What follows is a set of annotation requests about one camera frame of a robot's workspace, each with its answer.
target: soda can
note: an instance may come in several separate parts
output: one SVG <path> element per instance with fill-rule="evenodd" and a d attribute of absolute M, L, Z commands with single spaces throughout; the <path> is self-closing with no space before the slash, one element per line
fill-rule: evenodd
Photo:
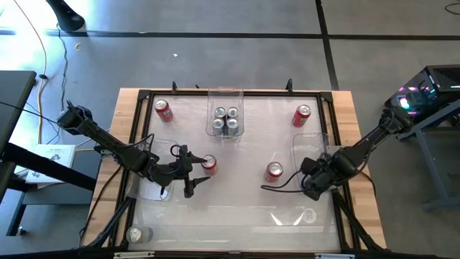
<path fill-rule="evenodd" d="M 204 160 L 207 160 L 204 163 L 201 163 L 201 167 L 206 174 L 213 176 L 217 173 L 217 159 L 213 155 L 205 155 Z"/>
<path fill-rule="evenodd" d="M 160 99 L 155 103 L 155 111 L 164 122 L 170 122 L 174 118 L 173 111 L 167 101 Z"/>
<path fill-rule="evenodd" d="M 230 107 L 227 112 L 229 119 L 236 119 L 239 115 L 239 110 L 236 107 Z"/>
<path fill-rule="evenodd" d="M 226 110 L 223 107 L 217 107 L 214 110 L 214 117 L 217 119 L 223 119 L 226 115 Z"/>
<path fill-rule="evenodd" d="M 278 181 L 282 175 L 282 165 L 278 162 L 271 162 L 268 164 L 267 169 L 265 170 L 265 180 L 273 183 Z"/>
<path fill-rule="evenodd" d="M 126 239 L 132 244 L 149 242 L 153 237 L 153 230 L 150 227 L 130 227 L 126 232 Z"/>
<path fill-rule="evenodd" d="M 229 119 L 227 121 L 227 135 L 234 136 L 238 134 L 239 123 L 236 119 Z"/>
<path fill-rule="evenodd" d="M 311 114 L 310 107 L 306 104 L 302 104 L 295 110 L 294 117 L 293 117 L 293 125 L 294 127 L 302 127 L 309 118 Z"/>
<path fill-rule="evenodd" d="M 224 120 L 223 119 L 214 119 L 213 120 L 213 134 L 214 136 L 222 135 L 224 133 Z"/>

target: can lid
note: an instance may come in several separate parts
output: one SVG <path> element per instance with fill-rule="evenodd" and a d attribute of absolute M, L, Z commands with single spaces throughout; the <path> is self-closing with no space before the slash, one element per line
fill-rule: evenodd
<path fill-rule="evenodd" d="M 213 120 L 213 128 L 220 129 L 224 126 L 223 119 L 215 119 Z"/>
<path fill-rule="evenodd" d="M 278 162 L 271 162 L 267 166 L 268 173 L 272 176 L 281 176 L 282 174 L 282 165 Z"/>
<path fill-rule="evenodd" d="M 214 116 L 218 118 L 225 116 L 225 108 L 217 107 L 216 110 L 214 110 Z"/>
<path fill-rule="evenodd" d="M 230 117 L 237 117 L 238 113 L 239 113 L 239 111 L 238 111 L 238 109 L 236 107 L 230 107 L 229 108 L 228 114 L 229 114 Z"/>
<path fill-rule="evenodd" d="M 167 106 L 167 101 L 163 99 L 160 99 L 155 103 L 155 108 L 159 110 L 166 108 L 166 106 Z"/>
<path fill-rule="evenodd" d="M 297 110 L 300 112 L 300 114 L 305 116 L 310 115 L 311 113 L 310 107 L 306 104 L 300 105 L 299 107 L 297 107 Z"/>
<path fill-rule="evenodd" d="M 204 160 L 207 160 L 204 163 L 201 163 L 201 165 L 205 168 L 211 168 L 216 164 L 216 158 L 213 155 L 205 155 Z"/>
<path fill-rule="evenodd" d="M 238 121 L 236 119 L 229 119 L 227 121 L 227 126 L 230 129 L 236 129 L 238 127 Z"/>
<path fill-rule="evenodd" d="M 128 234 L 131 242 L 138 242 L 141 239 L 142 231 L 138 227 L 131 227 L 128 231 Z"/>

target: wooden table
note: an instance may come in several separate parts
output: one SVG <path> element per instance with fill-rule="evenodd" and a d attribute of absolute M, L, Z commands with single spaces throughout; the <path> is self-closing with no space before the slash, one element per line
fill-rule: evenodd
<path fill-rule="evenodd" d="M 170 91 L 170 89 L 155 89 L 156 91 Z M 207 91 L 207 89 L 184 89 L 187 91 Z M 139 88 L 121 88 L 119 92 L 118 101 L 114 112 L 114 118 L 112 120 L 110 133 L 122 142 L 128 143 L 129 134 L 132 127 L 132 121 L 134 118 L 134 110 L 137 102 L 137 95 Z M 353 98 L 351 97 L 350 91 L 332 91 L 333 103 L 336 111 L 337 124 L 339 126 L 339 134 L 341 144 L 343 146 L 353 145 L 356 141 L 361 139 L 361 133 L 359 131 L 358 121 L 354 110 Z M 146 106 L 143 105 L 141 111 L 141 118 L 144 117 L 146 112 Z M 326 124 L 328 126 L 328 132 L 331 130 L 331 118 L 328 115 L 328 107 L 323 105 L 326 114 Z M 139 121 L 137 140 L 140 139 L 141 129 L 143 120 Z M 102 161 L 101 169 L 99 171 L 96 189 L 94 190 L 93 200 L 91 202 L 91 208 L 93 207 L 94 201 L 99 196 L 102 186 L 110 178 L 110 176 L 118 168 L 118 165 L 113 161 L 113 158 L 105 158 Z M 88 244 L 96 238 L 98 233 L 105 227 L 108 220 L 114 213 L 116 198 L 119 192 L 119 186 L 121 181 L 121 173 L 114 177 L 112 182 L 107 186 L 103 193 L 98 206 L 95 208 L 92 218 L 90 219 L 86 235 L 83 239 L 83 244 Z M 353 201 L 354 212 L 357 219 L 361 222 L 365 230 L 372 236 L 374 241 L 382 246 L 385 245 L 385 238 L 382 231 L 382 225 L 380 223 L 380 216 L 377 208 L 377 202 L 375 201 L 374 192 L 371 183 L 362 175 L 358 175 L 349 181 L 351 198 Z M 118 231 L 118 237 L 116 239 L 117 244 L 121 242 L 124 224 L 126 221 L 126 212 L 120 220 L 120 227 Z M 346 230 L 346 240 L 349 245 L 352 244 L 349 223 L 345 216 L 344 226 Z"/>

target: concrete floor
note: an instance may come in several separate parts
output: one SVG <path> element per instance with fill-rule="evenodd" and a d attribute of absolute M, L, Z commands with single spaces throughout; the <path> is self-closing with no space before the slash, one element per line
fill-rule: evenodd
<path fill-rule="evenodd" d="M 54 14 L 44 1 L 18 2 L 39 31 L 55 28 Z M 67 2 L 85 17 L 87 30 L 320 33 L 314 0 Z M 460 35 L 460 16 L 443 9 L 450 0 L 322 2 L 330 34 Z M 14 2 L 5 1 L 0 27 L 17 31 L 15 36 L 0 36 L 0 69 L 41 73 L 40 44 Z M 63 46 L 57 37 L 42 38 L 51 78 L 42 95 L 44 115 L 56 118 Z M 64 41 L 69 60 L 65 98 L 91 109 L 103 128 L 110 127 L 121 87 L 170 87 L 176 81 L 179 87 L 284 88 L 292 78 L 295 89 L 331 89 L 322 40 L 64 37 Z M 80 51 L 74 48 L 78 42 Z M 331 40 L 339 88 L 353 92 L 362 133 L 377 125 L 383 101 L 425 65 L 460 63 L 459 47 L 459 41 Z M 36 106 L 36 98 L 35 88 L 29 103 Z M 35 144 L 36 127 L 37 118 L 23 114 L 12 141 Z M 44 141 L 53 135 L 44 124 Z M 82 140 L 64 134 L 60 142 Z M 460 210 L 421 208 L 436 193 L 418 144 L 388 140 L 372 154 L 369 167 L 388 248 L 460 258 Z M 6 232 L 18 198 L 17 192 L 8 191 L 2 201 L 0 233 Z M 87 211 L 87 206 L 30 207 L 22 221 L 30 234 L 0 235 L 0 253 L 75 247 Z"/>

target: red soda can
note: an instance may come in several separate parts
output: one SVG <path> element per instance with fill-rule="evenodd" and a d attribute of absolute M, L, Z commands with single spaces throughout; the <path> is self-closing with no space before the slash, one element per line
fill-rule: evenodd
<path fill-rule="evenodd" d="M 164 122 L 170 122 L 174 118 L 173 111 L 167 101 L 160 99 L 155 103 L 155 111 Z"/>
<path fill-rule="evenodd" d="M 217 159 L 213 155 L 205 155 L 204 160 L 207 160 L 204 163 L 201 163 L 203 170 L 206 174 L 213 176 L 217 173 Z"/>
<path fill-rule="evenodd" d="M 293 117 L 293 125 L 294 127 L 302 127 L 309 118 L 311 114 L 310 107 L 306 104 L 302 104 L 295 110 L 294 117 Z"/>
<path fill-rule="evenodd" d="M 278 162 L 271 162 L 268 164 L 267 169 L 265 170 L 265 180 L 273 183 L 278 181 L 282 175 L 282 165 Z"/>

